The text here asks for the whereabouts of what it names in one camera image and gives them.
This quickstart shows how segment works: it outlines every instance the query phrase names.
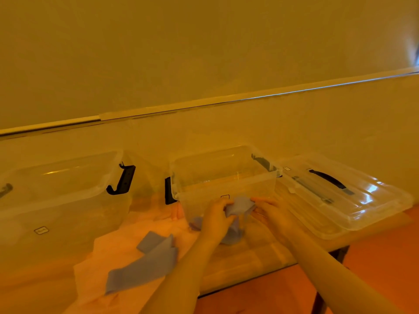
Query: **black table leg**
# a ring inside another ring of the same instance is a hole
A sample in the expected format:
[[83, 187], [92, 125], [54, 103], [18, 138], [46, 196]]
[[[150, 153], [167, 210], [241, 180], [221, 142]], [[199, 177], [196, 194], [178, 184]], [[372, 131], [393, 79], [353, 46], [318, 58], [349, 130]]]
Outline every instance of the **black table leg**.
[[[343, 262], [346, 253], [348, 252], [349, 246], [334, 250], [329, 254], [338, 260], [340, 263]], [[317, 292], [316, 298], [314, 299], [313, 309], [311, 310], [311, 314], [324, 314], [326, 312], [327, 305], [320, 294]]]

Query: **folded gray fabric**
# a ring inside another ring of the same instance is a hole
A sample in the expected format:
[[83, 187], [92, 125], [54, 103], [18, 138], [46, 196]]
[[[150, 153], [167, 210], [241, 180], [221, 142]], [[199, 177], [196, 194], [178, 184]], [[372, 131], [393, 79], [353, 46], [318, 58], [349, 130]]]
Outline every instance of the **folded gray fabric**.
[[142, 253], [149, 253], [160, 243], [162, 243], [165, 239], [166, 237], [160, 236], [155, 232], [148, 232], [148, 234], [146, 234], [145, 237], [138, 244], [137, 249]]
[[[250, 200], [248, 197], [236, 197], [234, 198], [234, 204], [227, 205], [225, 208], [225, 216], [231, 215], [240, 215], [244, 214], [245, 216], [250, 214], [255, 207], [255, 203]], [[202, 217], [195, 217], [192, 222], [189, 223], [189, 226], [192, 230], [200, 231], [202, 228]], [[236, 244], [241, 240], [243, 236], [243, 230], [240, 229], [240, 224], [238, 218], [231, 224], [228, 228], [227, 234], [221, 240], [223, 244]]]
[[144, 257], [124, 268], [111, 270], [108, 273], [105, 295], [143, 285], [169, 274], [176, 265], [177, 255], [178, 248], [173, 247], [171, 234]]

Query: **pink paper sheet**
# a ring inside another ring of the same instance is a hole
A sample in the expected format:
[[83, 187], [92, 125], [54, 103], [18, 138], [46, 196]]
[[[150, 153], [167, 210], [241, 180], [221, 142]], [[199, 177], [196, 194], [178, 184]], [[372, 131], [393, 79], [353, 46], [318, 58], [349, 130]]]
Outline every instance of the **pink paper sheet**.
[[74, 266], [78, 298], [64, 314], [138, 314], [164, 278], [129, 290], [104, 295], [108, 272], [122, 268], [144, 254], [136, 249], [149, 231], [174, 236], [181, 259], [198, 233], [189, 229], [179, 203], [167, 210], [130, 212], [121, 227], [95, 240], [89, 257]]

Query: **wall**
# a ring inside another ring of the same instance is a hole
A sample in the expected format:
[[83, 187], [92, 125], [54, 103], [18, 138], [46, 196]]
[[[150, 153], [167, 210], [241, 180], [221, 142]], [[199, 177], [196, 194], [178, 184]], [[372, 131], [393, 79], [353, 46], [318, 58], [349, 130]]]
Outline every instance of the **wall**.
[[163, 189], [169, 161], [250, 143], [277, 159], [318, 151], [419, 199], [419, 75], [103, 123], [0, 142], [0, 172], [129, 150], [133, 191]]
[[1, 0], [0, 129], [414, 65], [418, 0]]

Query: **orange floor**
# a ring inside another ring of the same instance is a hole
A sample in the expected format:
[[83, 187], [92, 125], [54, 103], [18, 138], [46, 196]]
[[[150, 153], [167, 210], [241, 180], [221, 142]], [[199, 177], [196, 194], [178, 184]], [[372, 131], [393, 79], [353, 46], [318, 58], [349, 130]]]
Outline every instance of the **orange floor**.
[[[418, 314], [419, 207], [407, 214], [413, 224], [353, 244], [343, 264], [401, 310]], [[295, 265], [203, 297], [195, 314], [308, 314], [315, 294]]]

